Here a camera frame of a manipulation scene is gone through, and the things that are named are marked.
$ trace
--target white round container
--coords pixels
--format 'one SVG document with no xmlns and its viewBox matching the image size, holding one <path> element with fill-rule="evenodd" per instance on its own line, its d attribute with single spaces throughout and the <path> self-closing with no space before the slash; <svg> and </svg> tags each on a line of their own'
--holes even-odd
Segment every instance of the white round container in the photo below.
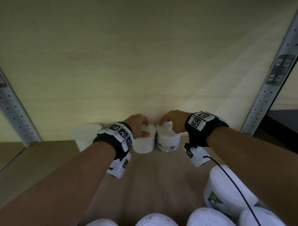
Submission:
<svg viewBox="0 0 298 226">
<path fill-rule="evenodd" d="M 222 165 L 222 168 L 239 187 L 248 204 L 254 206 L 258 202 L 258 198 L 241 182 L 230 168 L 226 165 Z M 219 166 L 213 167 L 210 171 L 209 179 L 204 190 L 204 199 L 209 208 L 214 208 L 233 218 L 238 218 L 241 212 L 247 208 L 239 191 Z"/>
<path fill-rule="evenodd" d="M 151 123 L 148 126 L 142 125 L 142 131 L 149 132 L 150 136 L 135 139 L 132 148 L 136 153 L 144 154 L 149 153 L 154 149 L 156 127 Z"/>
<path fill-rule="evenodd" d="M 109 220 L 109 219 L 99 219 L 90 222 L 86 226 L 118 226 L 114 221 Z"/>
<path fill-rule="evenodd" d="M 285 226 L 285 224 L 271 211 L 261 207 L 251 207 L 261 226 Z M 246 208 L 238 220 L 239 226 L 258 226 L 253 214 Z"/>
<path fill-rule="evenodd" d="M 164 152 L 173 152 L 179 147 L 181 134 L 172 130 L 173 123 L 165 122 L 162 126 L 156 125 L 156 145 Z"/>
<path fill-rule="evenodd" d="M 190 215 L 186 226 L 235 226 L 235 224 L 217 210 L 199 208 Z"/>
<path fill-rule="evenodd" d="M 143 217 L 136 226 L 178 226 L 178 224 L 164 214 L 152 213 Z"/>
<path fill-rule="evenodd" d="M 101 130 L 101 128 L 102 126 L 99 123 L 86 123 L 74 128 L 72 135 L 81 152 L 92 145 L 93 140 L 97 136 L 97 132 Z"/>
</svg>

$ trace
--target person's left hand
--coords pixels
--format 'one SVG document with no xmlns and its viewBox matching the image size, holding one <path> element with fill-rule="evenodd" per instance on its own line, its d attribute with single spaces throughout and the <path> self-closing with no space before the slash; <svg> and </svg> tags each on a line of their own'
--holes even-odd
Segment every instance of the person's left hand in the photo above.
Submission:
<svg viewBox="0 0 298 226">
<path fill-rule="evenodd" d="M 131 127 L 134 139 L 150 136 L 149 132 L 142 131 L 142 124 L 145 124 L 146 126 L 149 125 L 148 119 L 145 116 L 135 114 L 125 119 L 123 122 L 127 123 Z"/>
</svg>

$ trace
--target wrist strap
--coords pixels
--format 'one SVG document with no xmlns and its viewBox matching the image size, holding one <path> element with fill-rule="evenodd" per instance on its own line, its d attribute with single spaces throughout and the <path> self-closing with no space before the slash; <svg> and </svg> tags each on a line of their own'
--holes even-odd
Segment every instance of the wrist strap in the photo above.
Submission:
<svg viewBox="0 0 298 226">
<path fill-rule="evenodd" d="M 94 142 L 104 141 L 109 143 L 116 151 L 115 159 L 122 159 L 127 155 L 134 141 L 131 127 L 123 122 L 112 122 L 97 132 Z"/>
<path fill-rule="evenodd" d="M 196 112 L 185 121 L 191 147 L 209 147 L 206 139 L 219 126 L 228 126 L 223 119 L 209 112 Z"/>
</svg>

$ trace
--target forearm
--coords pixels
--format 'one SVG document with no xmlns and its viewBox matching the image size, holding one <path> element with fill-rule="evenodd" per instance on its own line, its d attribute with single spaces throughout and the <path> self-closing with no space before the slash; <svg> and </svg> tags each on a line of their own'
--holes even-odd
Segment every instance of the forearm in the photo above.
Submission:
<svg viewBox="0 0 298 226">
<path fill-rule="evenodd" d="M 286 224 L 297 222 L 298 155 L 228 127 L 216 128 L 207 144 Z"/>
<path fill-rule="evenodd" d="M 0 225 L 78 225 L 115 155 L 94 143 L 4 207 Z"/>
</svg>

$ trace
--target metal upright with holes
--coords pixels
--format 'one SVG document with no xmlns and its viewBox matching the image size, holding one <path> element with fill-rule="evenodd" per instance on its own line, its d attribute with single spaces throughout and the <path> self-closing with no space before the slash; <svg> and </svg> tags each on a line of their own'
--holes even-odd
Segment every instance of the metal upright with holes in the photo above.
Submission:
<svg viewBox="0 0 298 226">
<path fill-rule="evenodd" d="M 263 117 L 270 109 L 280 89 L 294 68 L 298 57 L 298 12 L 296 13 L 269 69 L 257 98 L 241 128 L 253 136 Z"/>
<path fill-rule="evenodd" d="M 0 109 L 26 147 L 42 141 L 32 121 L 0 68 Z"/>
</svg>

